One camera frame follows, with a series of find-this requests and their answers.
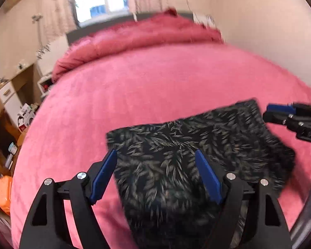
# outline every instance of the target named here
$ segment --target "white drawer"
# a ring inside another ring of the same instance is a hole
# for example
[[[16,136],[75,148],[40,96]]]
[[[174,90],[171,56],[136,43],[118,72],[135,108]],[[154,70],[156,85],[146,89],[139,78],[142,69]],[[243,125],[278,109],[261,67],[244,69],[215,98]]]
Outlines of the white drawer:
[[[15,89],[11,82],[8,82],[4,87],[0,89],[0,100],[3,104],[7,102],[7,100],[15,94]]]
[[[5,104],[5,110],[7,114],[9,115],[9,118],[11,119],[12,123],[18,128],[18,122],[17,122],[17,114],[22,108],[22,103],[19,100],[17,94],[13,94],[9,98],[9,100]]]

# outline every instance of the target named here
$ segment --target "metal screw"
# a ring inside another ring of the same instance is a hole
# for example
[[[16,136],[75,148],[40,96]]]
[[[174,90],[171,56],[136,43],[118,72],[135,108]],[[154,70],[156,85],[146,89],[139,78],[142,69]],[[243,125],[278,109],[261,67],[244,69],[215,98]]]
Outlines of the metal screw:
[[[50,185],[52,183],[52,179],[51,178],[48,178],[46,180],[44,180],[44,184],[45,185]]]
[[[86,177],[86,173],[85,172],[80,172],[77,174],[77,179],[84,179]]]
[[[231,172],[227,173],[226,177],[227,177],[227,179],[235,179],[236,178],[235,174],[231,173]]]
[[[260,183],[261,183],[263,186],[266,186],[266,185],[268,185],[268,180],[266,180],[266,179],[261,179],[261,180],[260,180]]]

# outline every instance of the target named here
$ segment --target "bed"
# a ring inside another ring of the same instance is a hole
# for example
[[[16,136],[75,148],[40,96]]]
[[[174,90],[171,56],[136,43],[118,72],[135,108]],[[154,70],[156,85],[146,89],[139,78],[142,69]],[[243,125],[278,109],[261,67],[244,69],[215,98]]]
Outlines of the bed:
[[[111,130],[162,123],[250,98],[256,98],[261,111],[268,103],[311,104],[311,88],[287,70],[225,44],[218,30],[174,10],[78,39],[57,62],[53,81],[15,169],[15,248],[41,183],[48,177],[71,179],[102,160],[105,134]],[[311,144],[282,126],[268,127],[296,152],[292,177],[279,197],[290,229],[311,188]],[[81,248],[70,204],[65,208],[72,242]],[[112,249],[137,248],[113,177],[93,209]]]

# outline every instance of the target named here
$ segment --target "bed headboard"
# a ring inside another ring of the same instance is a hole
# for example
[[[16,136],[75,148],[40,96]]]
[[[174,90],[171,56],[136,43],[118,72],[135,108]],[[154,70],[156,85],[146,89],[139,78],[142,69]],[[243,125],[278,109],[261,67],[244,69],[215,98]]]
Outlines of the bed headboard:
[[[191,20],[193,20],[193,13],[192,12],[178,12],[178,14],[182,17],[185,18],[189,18]],[[144,19],[150,18],[151,16],[153,16],[154,13],[140,13],[140,14],[136,14],[136,18],[137,21],[142,21]],[[113,26],[115,24],[118,23],[122,23],[125,21],[133,21],[134,20],[134,16],[133,14],[129,14],[126,16],[120,16],[120,17],[116,17],[110,20],[106,20],[106,21],[101,21],[83,28],[79,28],[77,30],[71,31],[69,33],[67,33],[67,41],[69,46],[74,43],[75,41],[77,41],[78,39],[87,36],[91,33],[95,33],[99,30],[108,28],[110,26]]]

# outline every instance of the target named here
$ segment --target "black patterned cloth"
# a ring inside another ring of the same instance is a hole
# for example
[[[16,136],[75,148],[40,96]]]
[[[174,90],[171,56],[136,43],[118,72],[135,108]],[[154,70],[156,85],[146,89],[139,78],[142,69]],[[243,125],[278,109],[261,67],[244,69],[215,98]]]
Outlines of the black patterned cloth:
[[[280,192],[295,153],[266,128],[254,100],[193,117],[107,133],[118,152],[115,179],[133,237],[141,249],[201,248],[220,207],[211,202],[195,165],[195,151],[226,171],[256,183],[267,178]],[[242,233],[246,203],[232,246]]]

